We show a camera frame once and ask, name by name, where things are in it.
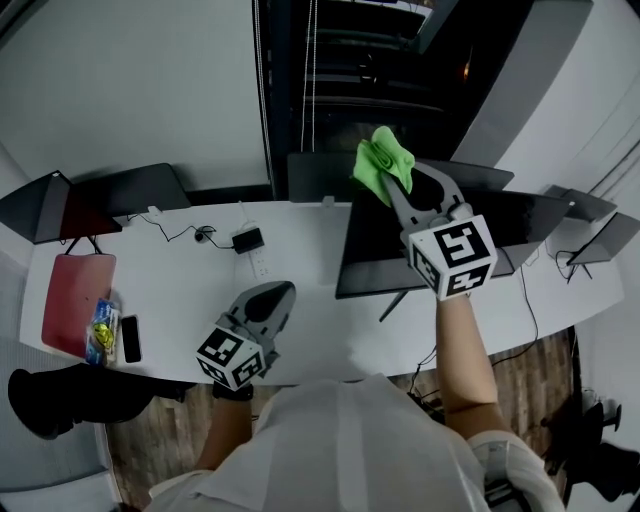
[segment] pink folder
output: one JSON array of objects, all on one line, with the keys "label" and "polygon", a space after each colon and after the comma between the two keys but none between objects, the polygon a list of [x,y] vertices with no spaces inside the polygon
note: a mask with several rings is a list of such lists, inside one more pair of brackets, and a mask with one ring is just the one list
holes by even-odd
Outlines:
[{"label": "pink folder", "polygon": [[56,257],[42,322],[42,342],[84,358],[85,332],[98,299],[109,299],[116,269],[111,254]]}]

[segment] white shirt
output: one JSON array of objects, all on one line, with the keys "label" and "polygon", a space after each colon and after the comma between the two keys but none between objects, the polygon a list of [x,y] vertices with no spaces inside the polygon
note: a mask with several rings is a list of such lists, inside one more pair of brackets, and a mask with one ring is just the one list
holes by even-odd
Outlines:
[{"label": "white shirt", "polygon": [[382,375],[280,391],[253,439],[216,471],[151,490],[148,512],[482,511],[488,443],[508,441],[507,475],[533,510],[563,511],[544,463],[518,437],[468,442]]}]

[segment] wooden floor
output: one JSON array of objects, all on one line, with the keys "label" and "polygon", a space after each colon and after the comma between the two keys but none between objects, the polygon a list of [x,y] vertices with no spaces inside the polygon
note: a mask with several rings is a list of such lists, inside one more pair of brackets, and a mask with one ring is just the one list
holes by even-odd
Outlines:
[{"label": "wooden floor", "polygon": [[[543,338],[525,354],[494,367],[502,411],[518,434],[536,453],[544,456],[551,436],[541,421],[553,415],[573,392],[572,342],[566,331]],[[516,348],[491,357],[496,361],[518,355]],[[391,380],[409,390],[412,375]],[[438,389],[435,370],[418,374],[420,395]],[[259,414],[277,388],[256,388],[254,414]],[[438,409],[439,394],[428,396]],[[198,385],[183,404],[155,398],[137,418],[107,426],[109,449],[116,480],[124,502],[138,509],[149,503],[149,489],[163,480],[191,471],[199,454],[214,404],[211,386]],[[564,477],[555,477],[562,495]]]}]

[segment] white desk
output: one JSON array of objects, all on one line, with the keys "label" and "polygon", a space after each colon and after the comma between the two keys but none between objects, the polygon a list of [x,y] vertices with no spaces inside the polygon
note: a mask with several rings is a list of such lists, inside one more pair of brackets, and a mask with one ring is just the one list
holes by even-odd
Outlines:
[{"label": "white desk", "polygon": [[[117,257],[113,298],[121,303],[123,314],[136,314],[139,320],[142,361],[125,363],[120,345],[116,369],[210,382],[194,356],[204,341],[205,324],[215,321],[244,289],[265,280],[288,279],[298,295],[289,323],[276,339],[282,357],[264,381],[256,383],[285,385],[323,377],[353,380],[376,372],[415,371],[435,343],[435,299],[430,291],[411,292],[382,324],[378,317],[393,294],[334,298],[349,207],[270,202],[244,208],[266,242],[267,278],[254,276],[246,254],[197,244],[190,233],[167,243],[156,226],[139,218],[122,233],[98,237],[102,251]],[[228,244],[228,234],[246,220],[241,207],[232,204],[166,212],[160,222],[169,236],[188,225],[210,224],[218,229],[216,241]],[[42,343],[40,333],[54,258],[64,251],[57,243],[35,248],[21,320],[20,340],[53,353],[57,351]],[[92,252],[88,241],[82,240],[73,254]],[[580,270],[567,285],[542,245],[538,260],[523,269],[540,337],[623,298],[615,262],[590,265],[593,281]],[[519,272],[492,280],[473,293],[472,302],[489,353],[533,340],[535,330]]]}]

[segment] person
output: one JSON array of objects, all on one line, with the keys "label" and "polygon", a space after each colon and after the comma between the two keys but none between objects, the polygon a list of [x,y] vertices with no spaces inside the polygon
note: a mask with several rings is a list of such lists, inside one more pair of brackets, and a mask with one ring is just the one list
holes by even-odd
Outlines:
[{"label": "person", "polygon": [[146,510],[564,510],[500,412],[467,296],[438,302],[436,349],[446,426],[381,375],[281,390],[253,436],[251,393],[223,393],[195,471],[154,487]]}]

